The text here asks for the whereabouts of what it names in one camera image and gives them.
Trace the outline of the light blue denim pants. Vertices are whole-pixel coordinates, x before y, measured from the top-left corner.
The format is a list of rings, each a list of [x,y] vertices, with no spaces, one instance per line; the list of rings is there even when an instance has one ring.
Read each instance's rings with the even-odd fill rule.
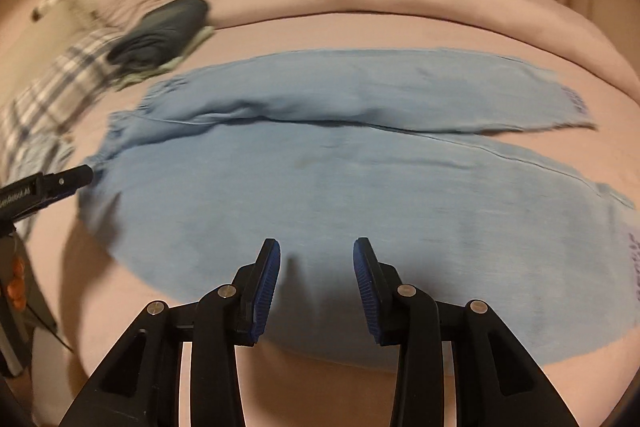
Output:
[[[172,298],[227,282],[268,237],[284,270],[267,336],[390,367],[363,318],[352,246],[433,298],[487,301],[540,364],[639,323],[634,204],[505,131],[593,128],[582,97],[513,57],[309,50],[208,66],[115,113],[80,215]]]

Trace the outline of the plaid checkered cloth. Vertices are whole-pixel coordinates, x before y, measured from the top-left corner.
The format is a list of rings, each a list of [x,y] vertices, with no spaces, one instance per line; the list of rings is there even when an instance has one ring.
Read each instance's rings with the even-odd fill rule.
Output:
[[[119,37],[113,28],[90,32],[2,107],[3,183],[66,164],[74,150],[73,127],[114,79],[106,56]]]

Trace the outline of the dark navy folded garment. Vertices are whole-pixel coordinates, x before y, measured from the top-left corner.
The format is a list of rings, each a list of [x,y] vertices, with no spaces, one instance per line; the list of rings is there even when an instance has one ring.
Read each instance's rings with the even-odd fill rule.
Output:
[[[121,74],[156,69],[182,54],[205,27],[205,0],[174,0],[147,12],[114,42],[106,60]]]

